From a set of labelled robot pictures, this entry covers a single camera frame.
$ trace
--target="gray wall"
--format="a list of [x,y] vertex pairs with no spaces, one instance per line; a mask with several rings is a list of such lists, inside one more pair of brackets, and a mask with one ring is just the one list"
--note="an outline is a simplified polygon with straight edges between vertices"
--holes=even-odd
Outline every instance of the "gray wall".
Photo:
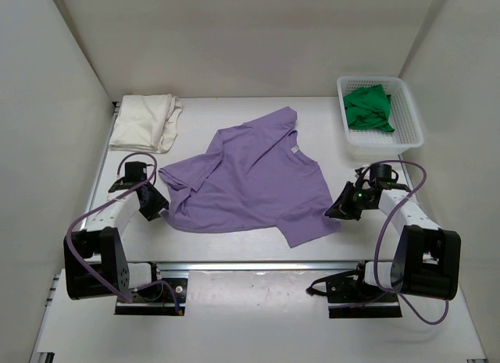
[[500,361],[500,0],[447,0],[403,78],[426,126],[405,158],[420,198],[462,236],[460,283],[491,362]]
[[341,75],[397,76],[432,2],[57,1],[113,100],[336,95]]
[[0,0],[0,361],[28,361],[112,105],[52,0]]

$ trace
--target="green cloth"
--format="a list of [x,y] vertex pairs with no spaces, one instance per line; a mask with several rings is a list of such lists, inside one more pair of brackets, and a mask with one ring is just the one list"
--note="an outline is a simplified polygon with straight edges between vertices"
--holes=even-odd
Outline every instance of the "green cloth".
[[351,129],[380,129],[392,133],[389,125],[391,114],[391,96],[384,93],[381,84],[372,87],[360,87],[344,96],[345,116]]

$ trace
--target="white plastic basket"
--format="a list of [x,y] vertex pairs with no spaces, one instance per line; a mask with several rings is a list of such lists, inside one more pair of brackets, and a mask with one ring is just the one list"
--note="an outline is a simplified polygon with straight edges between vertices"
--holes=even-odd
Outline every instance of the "white plastic basket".
[[[395,129],[392,133],[382,130],[349,129],[345,117],[344,96],[360,87],[381,84],[385,94],[391,95],[391,116],[389,124]],[[348,76],[337,80],[338,98],[341,104],[342,121],[348,151],[356,158],[395,156],[409,148],[423,144],[422,129],[412,95],[406,83],[397,77]]]

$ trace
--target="stack of folded cloth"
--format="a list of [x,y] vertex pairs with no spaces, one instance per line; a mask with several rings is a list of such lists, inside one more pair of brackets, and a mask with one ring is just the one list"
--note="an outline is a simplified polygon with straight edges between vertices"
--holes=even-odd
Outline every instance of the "stack of folded cloth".
[[177,136],[177,118],[182,104],[177,96],[126,95],[109,140],[109,147],[121,151],[163,153]]

